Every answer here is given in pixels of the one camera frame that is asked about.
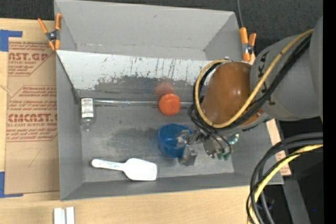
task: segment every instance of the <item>plastic bottle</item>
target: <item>plastic bottle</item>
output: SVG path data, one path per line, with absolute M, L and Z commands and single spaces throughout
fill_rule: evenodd
M 95 120 L 93 98 L 80 99 L 80 123 L 84 132 L 90 132 Z

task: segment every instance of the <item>white spoon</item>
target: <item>white spoon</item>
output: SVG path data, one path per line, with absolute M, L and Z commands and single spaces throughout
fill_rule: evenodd
M 91 165 L 96 168 L 123 171 L 131 180 L 156 180 L 156 164 L 142 159 L 131 158 L 125 163 L 115 163 L 102 159 L 93 159 Z

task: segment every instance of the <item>wooden surface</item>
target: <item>wooden surface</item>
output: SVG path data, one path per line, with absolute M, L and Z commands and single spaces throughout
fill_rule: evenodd
M 54 22 L 45 22 L 53 30 Z M 43 35 L 36 20 L 1 19 L 0 29 Z M 0 54 L 0 171 L 4 169 L 8 53 Z M 59 201 L 59 192 L 0 199 L 0 223 L 52 223 L 53 209 L 75 207 L 76 224 L 92 223 L 246 223 L 248 187 L 181 193 Z

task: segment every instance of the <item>gray box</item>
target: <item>gray box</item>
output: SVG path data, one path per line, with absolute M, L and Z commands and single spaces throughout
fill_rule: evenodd
M 158 130 L 169 123 L 196 129 L 187 115 L 200 70 L 212 60 L 241 60 L 235 14 L 218 10 L 55 0 L 61 13 L 57 51 L 60 199 L 163 193 L 249 184 L 271 147 L 265 123 L 241 133 L 227 161 L 211 159 L 197 145 L 194 166 L 159 149 Z M 165 116 L 157 108 L 162 89 L 174 90 L 182 109 Z M 80 127 L 79 98 L 96 102 L 91 132 Z M 119 171 L 91 167 L 93 158 L 157 164 L 154 182 L 132 182 Z M 280 183 L 275 177 L 274 183 Z

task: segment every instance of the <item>orange ball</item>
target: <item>orange ball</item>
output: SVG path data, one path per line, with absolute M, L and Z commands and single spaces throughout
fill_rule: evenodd
M 166 116 L 173 116 L 181 109 L 181 100 L 174 93 L 167 93 L 159 100 L 159 109 Z

